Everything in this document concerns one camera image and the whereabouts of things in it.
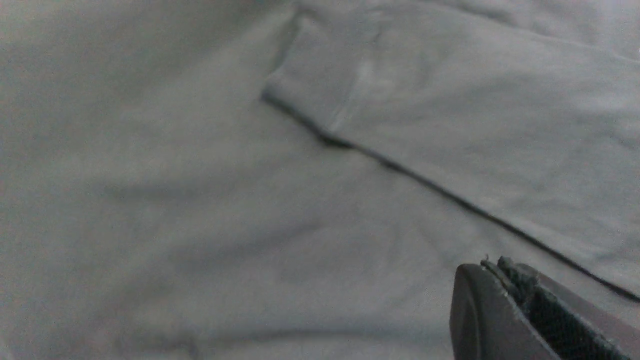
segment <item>folded fabric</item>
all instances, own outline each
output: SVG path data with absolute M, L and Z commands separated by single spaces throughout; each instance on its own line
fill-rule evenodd
M 640 295 L 640 63 L 450 5 L 300 2 L 264 94 Z

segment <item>gray cloth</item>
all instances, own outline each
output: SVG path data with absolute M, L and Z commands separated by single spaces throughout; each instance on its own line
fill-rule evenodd
M 640 63 L 580 26 L 356 3 L 300 5 L 268 97 L 640 295 Z

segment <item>fabric fold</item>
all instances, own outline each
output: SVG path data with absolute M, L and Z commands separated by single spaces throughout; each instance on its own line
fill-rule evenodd
M 640 295 L 640 63 L 451 6 L 352 3 L 300 12 L 266 97 Z

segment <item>gray fabric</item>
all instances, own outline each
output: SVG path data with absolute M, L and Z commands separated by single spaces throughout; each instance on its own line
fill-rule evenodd
M 485 254 L 640 326 L 638 304 L 261 102 L 287 3 L 64 5 L 3 13 L 0 332 L 16 359 L 450 359 L 454 270 Z M 301 91 L 337 95 L 346 70 Z
M 435 3 L 308 3 L 269 98 L 640 295 L 640 63 Z
M 635 0 L 437 0 L 466 13 L 539 35 L 596 46 L 638 59 L 639 4 Z

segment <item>black object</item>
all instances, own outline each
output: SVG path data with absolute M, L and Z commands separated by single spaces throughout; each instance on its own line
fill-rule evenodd
M 640 330 L 504 257 L 458 267 L 449 327 L 456 360 L 640 359 Z

